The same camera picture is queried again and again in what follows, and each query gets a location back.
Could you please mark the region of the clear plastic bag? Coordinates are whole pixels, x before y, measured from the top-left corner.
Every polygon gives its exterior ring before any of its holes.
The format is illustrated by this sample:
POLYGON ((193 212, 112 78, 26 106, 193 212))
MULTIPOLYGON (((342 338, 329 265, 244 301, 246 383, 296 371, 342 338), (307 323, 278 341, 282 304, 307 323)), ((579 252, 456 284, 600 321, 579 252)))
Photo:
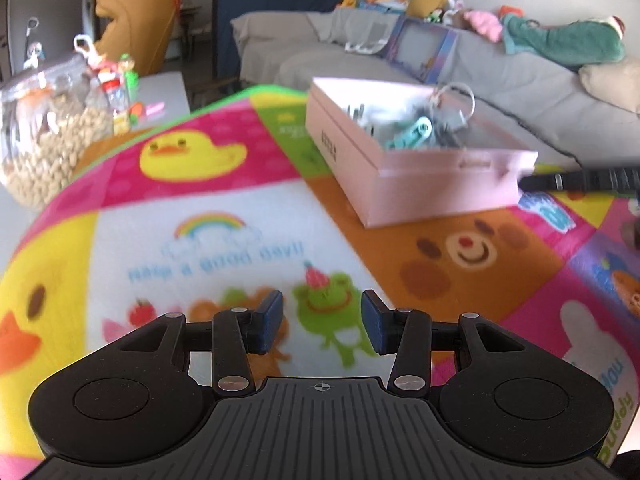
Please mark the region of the clear plastic bag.
POLYGON ((367 133, 370 138, 378 142, 378 145, 385 151, 384 144, 395 134, 400 133, 405 128, 410 127, 416 120, 426 116, 431 119, 434 127, 434 136, 429 144, 417 150, 401 151, 425 151, 439 150, 440 148, 462 148, 463 140, 457 132, 449 132, 436 124, 433 116, 431 103, 410 104, 406 107, 382 108, 364 107, 361 105, 358 110, 352 112, 352 120, 367 133))

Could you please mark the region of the teal plastic clip tool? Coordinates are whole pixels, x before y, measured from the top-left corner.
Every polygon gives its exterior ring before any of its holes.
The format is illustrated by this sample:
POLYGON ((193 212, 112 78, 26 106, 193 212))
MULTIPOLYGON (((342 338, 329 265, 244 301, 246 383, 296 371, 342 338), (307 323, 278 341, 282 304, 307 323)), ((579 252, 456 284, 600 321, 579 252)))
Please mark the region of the teal plastic clip tool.
POLYGON ((384 148, 387 151, 417 150, 429 144, 433 136, 434 127, 431 119, 421 116, 410 127, 386 141, 384 148))

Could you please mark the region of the white slim adapter box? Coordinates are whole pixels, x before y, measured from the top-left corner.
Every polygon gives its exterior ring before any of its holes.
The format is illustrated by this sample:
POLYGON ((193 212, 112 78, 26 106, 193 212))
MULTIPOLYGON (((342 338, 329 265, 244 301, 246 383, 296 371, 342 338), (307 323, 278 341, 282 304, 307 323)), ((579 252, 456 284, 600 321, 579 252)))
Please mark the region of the white slim adapter box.
POLYGON ((464 82, 438 87, 431 97, 431 104, 436 124, 449 132, 465 129, 476 110, 475 94, 464 82))

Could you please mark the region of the grey covered sofa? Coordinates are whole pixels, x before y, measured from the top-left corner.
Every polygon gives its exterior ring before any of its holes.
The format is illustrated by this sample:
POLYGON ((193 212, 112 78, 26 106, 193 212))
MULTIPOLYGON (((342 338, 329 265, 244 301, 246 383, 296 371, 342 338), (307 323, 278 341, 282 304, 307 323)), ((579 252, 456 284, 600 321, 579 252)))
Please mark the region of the grey covered sofa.
MULTIPOLYGON (((249 84, 306 91, 316 77, 410 84, 412 77, 377 55, 348 53, 347 35, 373 12, 311 13, 308 39, 252 40, 241 56, 249 84)), ((558 166, 632 165, 639 160, 639 117, 590 96, 576 74, 530 53, 507 55, 474 32, 458 32, 439 82, 464 82, 477 114, 508 130, 558 166)))

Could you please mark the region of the teal blanket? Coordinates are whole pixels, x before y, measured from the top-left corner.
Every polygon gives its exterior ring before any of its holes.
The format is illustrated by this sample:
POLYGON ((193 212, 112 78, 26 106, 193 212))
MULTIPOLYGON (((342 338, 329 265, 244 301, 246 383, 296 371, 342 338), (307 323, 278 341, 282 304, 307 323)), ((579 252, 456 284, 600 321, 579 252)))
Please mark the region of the teal blanket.
POLYGON ((620 62, 626 55, 622 28, 612 16, 544 28, 509 13, 501 24, 507 54, 533 53, 568 70, 620 62))

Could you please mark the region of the pink plush toy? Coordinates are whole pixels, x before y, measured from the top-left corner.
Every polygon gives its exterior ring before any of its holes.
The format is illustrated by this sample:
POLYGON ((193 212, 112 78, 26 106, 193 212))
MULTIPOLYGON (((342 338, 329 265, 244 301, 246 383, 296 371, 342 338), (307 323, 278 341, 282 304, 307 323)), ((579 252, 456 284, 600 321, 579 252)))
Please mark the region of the pink plush toy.
POLYGON ((493 44, 501 40, 503 24, 497 15, 488 11, 469 10, 463 13, 463 17, 477 35, 484 37, 493 44))

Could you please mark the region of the colourful cartoon play mat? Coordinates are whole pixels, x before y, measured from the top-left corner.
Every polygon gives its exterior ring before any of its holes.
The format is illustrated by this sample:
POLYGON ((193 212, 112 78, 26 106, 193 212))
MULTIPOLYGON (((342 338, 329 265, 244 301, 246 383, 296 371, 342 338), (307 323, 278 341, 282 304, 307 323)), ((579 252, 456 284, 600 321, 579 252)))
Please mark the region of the colourful cartoon play mat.
MULTIPOLYGON (((308 93, 262 86, 119 143, 43 211, 1 281, 6 479, 609 479, 639 428, 638 214, 626 194, 367 228, 306 128, 308 93), (361 296, 435 322, 474 312, 596 378, 614 415, 596 457, 518 466, 474 452, 430 402, 388 392, 361 296), (255 391, 213 404, 160 456, 83 464, 40 448, 46 379, 164 314, 208 322, 283 296, 255 391)), ((574 171, 542 164, 531 174, 574 171)))

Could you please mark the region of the pink cardboard box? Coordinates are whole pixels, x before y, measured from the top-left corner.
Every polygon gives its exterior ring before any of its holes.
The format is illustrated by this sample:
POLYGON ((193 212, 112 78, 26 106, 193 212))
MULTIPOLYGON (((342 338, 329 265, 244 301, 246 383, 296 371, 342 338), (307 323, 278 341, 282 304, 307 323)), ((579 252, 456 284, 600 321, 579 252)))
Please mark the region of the pink cardboard box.
POLYGON ((518 179, 538 158, 483 116, 459 132, 462 148, 383 150, 352 120, 364 107, 425 104, 422 84, 318 77, 311 84, 306 128, 367 228, 497 209, 516 204, 518 179))

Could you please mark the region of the purple framed picture box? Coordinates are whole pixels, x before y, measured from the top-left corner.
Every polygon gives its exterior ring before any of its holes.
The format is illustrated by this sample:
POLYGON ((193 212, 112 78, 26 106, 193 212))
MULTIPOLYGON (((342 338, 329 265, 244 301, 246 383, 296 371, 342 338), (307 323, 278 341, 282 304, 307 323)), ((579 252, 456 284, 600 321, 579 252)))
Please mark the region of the purple framed picture box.
POLYGON ((457 39, 450 27, 402 16, 386 44, 384 58, 422 84, 436 84, 457 39))

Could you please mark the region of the glass jar of nuts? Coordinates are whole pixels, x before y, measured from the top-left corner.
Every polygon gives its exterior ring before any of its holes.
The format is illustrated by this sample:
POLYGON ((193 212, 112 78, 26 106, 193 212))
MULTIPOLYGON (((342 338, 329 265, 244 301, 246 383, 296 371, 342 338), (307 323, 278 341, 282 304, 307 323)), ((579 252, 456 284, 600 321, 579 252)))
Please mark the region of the glass jar of nuts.
POLYGON ((1 184, 40 210, 70 183, 85 150, 112 134, 107 96, 81 54, 26 68, 1 88, 1 184))

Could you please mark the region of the small red-lid jar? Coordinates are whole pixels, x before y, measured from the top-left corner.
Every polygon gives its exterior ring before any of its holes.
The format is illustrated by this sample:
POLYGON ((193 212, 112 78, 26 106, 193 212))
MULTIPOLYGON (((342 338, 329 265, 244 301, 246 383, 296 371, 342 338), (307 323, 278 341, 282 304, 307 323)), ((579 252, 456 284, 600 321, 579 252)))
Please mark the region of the small red-lid jar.
POLYGON ((121 136, 130 131, 129 99, 126 87, 120 77, 109 70, 101 70, 98 78, 104 91, 113 118, 113 132, 121 136))

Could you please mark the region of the green toy bottle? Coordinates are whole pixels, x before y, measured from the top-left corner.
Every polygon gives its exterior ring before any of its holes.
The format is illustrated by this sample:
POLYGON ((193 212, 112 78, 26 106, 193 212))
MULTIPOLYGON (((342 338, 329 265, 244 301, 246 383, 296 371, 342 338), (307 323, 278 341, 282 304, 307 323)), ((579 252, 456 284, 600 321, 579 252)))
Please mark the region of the green toy bottle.
POLYGON ((136 72, 136 61, 128 53, 124 53, 119 61, 118 67, 122 74, 122 82, 125 85, 130 104, 137 101, 139 76, 136 72))

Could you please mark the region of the white plastic bag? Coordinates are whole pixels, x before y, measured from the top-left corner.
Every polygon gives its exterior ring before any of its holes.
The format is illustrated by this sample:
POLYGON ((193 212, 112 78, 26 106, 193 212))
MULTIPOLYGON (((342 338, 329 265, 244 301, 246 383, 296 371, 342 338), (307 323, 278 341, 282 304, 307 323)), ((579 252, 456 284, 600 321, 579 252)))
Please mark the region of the white plastic bag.
POLYGON ((90 36, 78 34, 73 39, 74 51, 79 53, 93 70, 100 70, 105 63, 105 56, 100 55, 90 36))

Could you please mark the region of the dark blue cabinet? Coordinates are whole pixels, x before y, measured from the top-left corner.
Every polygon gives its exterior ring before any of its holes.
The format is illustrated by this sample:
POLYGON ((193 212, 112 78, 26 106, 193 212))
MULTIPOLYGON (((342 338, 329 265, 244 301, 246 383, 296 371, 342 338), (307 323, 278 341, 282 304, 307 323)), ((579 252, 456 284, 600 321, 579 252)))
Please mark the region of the dark blue cabinet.
POLYGON ((238 76, 252 40, 308 39, 311 13, 330 13, 342 0, 213 0, 213 75, 238 76))

